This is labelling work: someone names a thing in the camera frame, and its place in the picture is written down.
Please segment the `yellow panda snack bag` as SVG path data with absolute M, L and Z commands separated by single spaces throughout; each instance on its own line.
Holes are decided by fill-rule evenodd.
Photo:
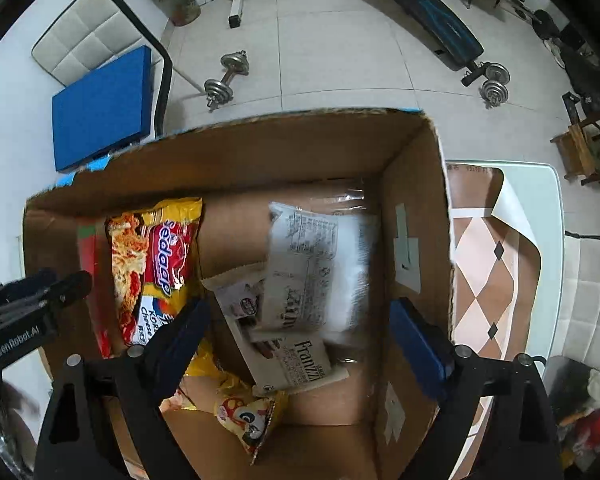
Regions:
M 163 400 L 160 412 L 203 411 L 238 440 L 254 464 L 264 442 L 280 423 L 288 404 L 286 391 L 258 396 L 253 386 L 224 370 L 204 337 L 173 396 Z

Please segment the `yellow Sedaap noodle packet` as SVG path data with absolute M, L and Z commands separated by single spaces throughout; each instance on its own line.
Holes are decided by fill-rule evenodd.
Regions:
M 186 305 L 201 215 L 200 198 L 181 198 L 106 221 L 116 315 L 126 346 L 148 344 Z

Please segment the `white Franzzi cookie packet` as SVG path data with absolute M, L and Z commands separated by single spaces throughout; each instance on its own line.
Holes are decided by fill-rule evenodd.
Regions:
M 349 377 L 332 364 L 320 336 L 289 330 L 264 330 L 258 325 L 264 298 L 265 264 L 253 263 L 202 281 L 213 292 L 225 322 L 254 381 L 264 396 L 286 390 L 310 391 Z

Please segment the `grey white wafer packet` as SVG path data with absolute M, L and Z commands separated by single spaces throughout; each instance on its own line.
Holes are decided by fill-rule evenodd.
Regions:
M 328 344 L 368 341 L 372 214 L 318 214 L 272 202 L 258 329 L 310 333 Z

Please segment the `red white long snack packet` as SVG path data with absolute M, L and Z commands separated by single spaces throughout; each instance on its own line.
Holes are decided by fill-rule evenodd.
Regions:
M 109 359 L 116 352 L 117 319 L 110 248 L 101 221 L 79 224 L 78 248 L 81 269 L 91 274 L 93 282 L 86 303 L 97 347 Z

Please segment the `white padded chair right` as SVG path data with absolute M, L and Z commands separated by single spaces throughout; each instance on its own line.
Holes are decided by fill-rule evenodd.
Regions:
M 565 234 L 562 301 L 550 354 L 600 371 L 600 235 Z

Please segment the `checkered pink brown tablecloth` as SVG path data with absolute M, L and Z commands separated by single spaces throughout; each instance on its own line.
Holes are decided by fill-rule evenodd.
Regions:
M 500 168 L 448 165 L 455 236 L 452 341 L 482 358 L 527 347 L 541 259 L 517 195 Z

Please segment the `white padded chair blue cushion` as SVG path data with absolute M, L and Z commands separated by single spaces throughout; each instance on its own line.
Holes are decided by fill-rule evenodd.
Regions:
M 31 56 L 61 85 L 52 97 L 58 172 L 163 136 L 173 63 L 124 0 L 73 0 Z

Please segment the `cardboard box with blue print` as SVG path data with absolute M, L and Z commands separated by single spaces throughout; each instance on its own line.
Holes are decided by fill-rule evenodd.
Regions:
M 453 321 L 448 181 L 404 110 L 226 122 L 28 200 L 28 273 L 91 275 L 44 347 L 39 479 L 434 479 L 411 310 Z

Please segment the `chrome dumbbell on floor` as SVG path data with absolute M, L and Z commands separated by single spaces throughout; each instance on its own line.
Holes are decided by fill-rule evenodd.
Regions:
M 220 63 L 225 70 L 222 78 L 207 79 L 204 82 L 204 93 L 209 110 L 217 110 L 234 99 L 234 91 L 230 88 L 230 82 L 236 75 L 248 76 L 250 71 L 245 50 L 223 54 Z

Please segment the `small wooden stool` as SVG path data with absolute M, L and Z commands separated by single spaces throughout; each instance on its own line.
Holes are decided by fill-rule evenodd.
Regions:
M 566 180 L 582 186 L 600 184 L 600 119 L 571 125 L 550 144 L 557 148 Z

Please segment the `chrome dumbbell near bench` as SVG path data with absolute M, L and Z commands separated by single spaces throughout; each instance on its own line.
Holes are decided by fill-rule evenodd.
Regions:
M 470 62 L 460 82 L 463 86 L 469 87 L 480 78 L 484 81 L 479 93 L 487 108 L 498 107 L 508 101 L 507 86 L 510 83 L 510 73 L 504 65 L 493 62 Z

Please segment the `black blue sit-up bench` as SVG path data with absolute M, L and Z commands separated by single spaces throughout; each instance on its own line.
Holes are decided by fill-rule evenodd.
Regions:
M 419 22 L 457 66 L 478 68 L 483 46 L 467 25 L 442 0 L 393 0 Z

